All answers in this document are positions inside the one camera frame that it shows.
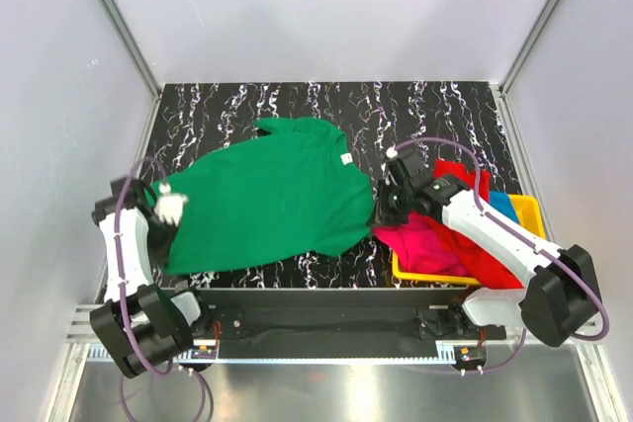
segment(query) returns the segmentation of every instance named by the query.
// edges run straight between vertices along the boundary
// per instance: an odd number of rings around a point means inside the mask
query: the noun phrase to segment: black marble table
[[[410,137],[438,136],[475,151],[492,174],[491,187],[520,193],[499,114],[485,82],[362,82],[168,84],[151,132],[147,154],[173,173],[198,157],[257,136],[260,118],[326,119],[348,137],[354,162],[374,181],[382,177],[385,150]],[[435,158],[464,161],[449,146],[423,146],[428,164]],[[155,169],[144,179],[157,180]],[[171,287],[174,278],[154,269],[154,278]],[[267,266],[190,276],[198,288],[371,288],[433,286],[400,281],[391,272],[391,252],[374,238],[338,258],[308,252]]]

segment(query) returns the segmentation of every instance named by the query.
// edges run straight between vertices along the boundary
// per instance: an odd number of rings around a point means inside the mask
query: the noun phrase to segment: green shirt
[[[244,269],[307,251],[337,256],[369,234],[371,182],[350,163],[343,132],[315,118],[255,124],[270,135],[169,177],[189,203],[166,273]]]

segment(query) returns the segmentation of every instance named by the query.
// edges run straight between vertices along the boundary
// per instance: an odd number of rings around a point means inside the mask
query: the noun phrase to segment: yellow bin
[[[518,216],[521,226],[530,231],[532,234],[544,238],[545,227],[543,226],[541,209],[539,208],[536,199],[526,195],[510,195],[510,200],[512,201],[512,206],[516,211],[516,215]],[[438,276],[434,274],[414,274],[411,272],[405,272],[404,270],[401,270],[398,255],[395,252],[392,253],[392,269],[394,276],[407,281],[439,282],[461,286],[479,285],[477,279],[473,279],[472,277]]]

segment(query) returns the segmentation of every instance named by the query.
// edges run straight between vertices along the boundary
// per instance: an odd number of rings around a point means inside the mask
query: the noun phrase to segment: white clothing tag
[[[343,162],[343,165],[347,165],[348,163],[352,163],[352,154],[351,153],[343,153],[340,156],[341,161]]]

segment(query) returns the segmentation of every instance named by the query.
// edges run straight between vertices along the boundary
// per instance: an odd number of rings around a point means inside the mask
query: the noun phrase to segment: reflective floor
[[[491,347],[492,362],[508,351]],[[215,422],[597,420],[573,348],[527,347],[507,370],[464,379],[392,366],[217,364],[203,375]],[[119,376],[114,364],[88,363],[70,420],[127,421]],[[189,422],[200,403],[199,385],[183,373],[126,381],[128,394],[137,389],[130,408],[139,422]],[[200,420],[209,420],[208,412]]]

